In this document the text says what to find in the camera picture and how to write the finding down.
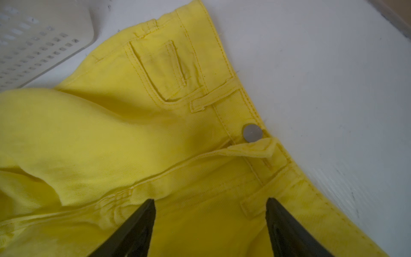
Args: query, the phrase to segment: yellow jeans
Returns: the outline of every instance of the yellow jeans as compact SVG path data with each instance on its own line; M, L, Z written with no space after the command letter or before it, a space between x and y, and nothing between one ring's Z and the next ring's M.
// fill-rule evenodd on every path
M200 1L0 95L2 256L87 256L148 198L152 257L272 256L268 197L333 255L386 256L267 132Z

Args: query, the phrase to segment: button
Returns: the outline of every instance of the button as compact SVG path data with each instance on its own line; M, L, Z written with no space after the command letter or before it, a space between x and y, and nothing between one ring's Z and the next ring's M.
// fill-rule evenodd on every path
M263 138L263 131L259 126L250 124L244 127L242 136L247 142L252 143Z

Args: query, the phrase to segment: white laundry basket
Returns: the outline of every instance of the white laundry basket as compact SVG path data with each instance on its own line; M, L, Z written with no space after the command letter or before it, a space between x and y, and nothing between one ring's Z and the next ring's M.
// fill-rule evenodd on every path
M75 0L0 0L0 92L18 88L92 43Z

